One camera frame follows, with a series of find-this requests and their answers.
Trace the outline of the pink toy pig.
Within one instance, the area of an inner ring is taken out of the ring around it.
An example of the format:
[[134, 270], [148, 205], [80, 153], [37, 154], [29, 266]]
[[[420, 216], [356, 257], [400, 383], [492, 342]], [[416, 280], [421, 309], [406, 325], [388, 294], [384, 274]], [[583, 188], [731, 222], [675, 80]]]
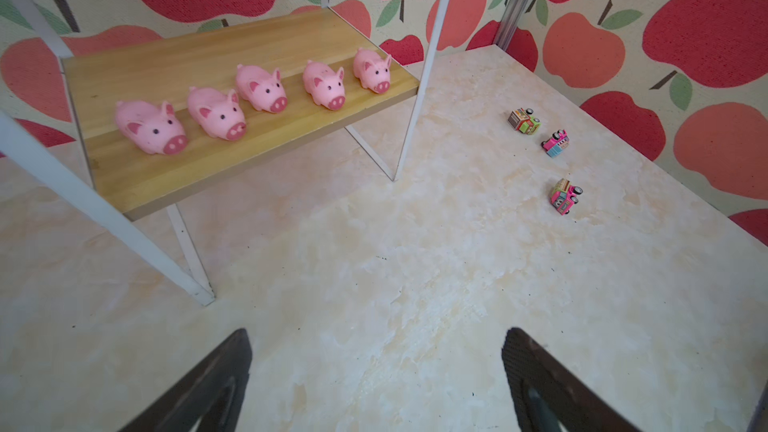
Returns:
[[305, 91], [316, 105], [331, 111], [340, 110], [346, 102], [344, 87], [345, 71], [337, 71], [327, 64], [309, 60], [302, 74]]
[[245, 115], [235, 89], [222, 93], [211, 87], [190, 87], [188, 112], [212, 138], [237, 141], [247, 130]]
[[168, 101], [159, 106], [146, 101], [118, 101], [115, 123], [124, 137], [150, 155], [178, 154], [188, 144], [183, 124]]
[[391, 63], [389, 54], [382, 58], [373, 50], [359, 48], [354, 57], [353, 73], [363, 88], [384, 94], [391, 87]]
[[277, 114], [287, 107], [279, 68], [269, 73], [259, 66], [238, 64], [235, 82], [239, 95], [257, 111]]

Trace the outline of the small pink toy car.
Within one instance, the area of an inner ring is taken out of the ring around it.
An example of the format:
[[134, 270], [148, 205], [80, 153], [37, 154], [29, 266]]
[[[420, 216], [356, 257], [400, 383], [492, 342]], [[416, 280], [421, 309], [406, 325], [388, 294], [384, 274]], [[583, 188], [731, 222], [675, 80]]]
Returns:
[[566, 178], [560, 179], [550, 192], [550, 204], [561, 214], [567, 215], [570, 209], [579, 202], [584, 190]]

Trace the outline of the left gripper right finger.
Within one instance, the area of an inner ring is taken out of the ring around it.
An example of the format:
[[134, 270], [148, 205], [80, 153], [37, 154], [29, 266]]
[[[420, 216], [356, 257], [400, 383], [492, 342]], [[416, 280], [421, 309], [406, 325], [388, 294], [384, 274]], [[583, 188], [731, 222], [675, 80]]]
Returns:
[[635, 431], [523, 329], [507, 331], [501, 358], [522, 431]]

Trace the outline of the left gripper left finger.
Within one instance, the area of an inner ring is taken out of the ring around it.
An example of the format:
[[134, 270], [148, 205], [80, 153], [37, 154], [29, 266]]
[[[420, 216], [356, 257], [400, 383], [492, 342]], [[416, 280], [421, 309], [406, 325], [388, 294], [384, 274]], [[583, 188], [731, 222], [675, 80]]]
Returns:
[[239, 328], [123, 429], [234, 431], [251, 363], [247, 330]]

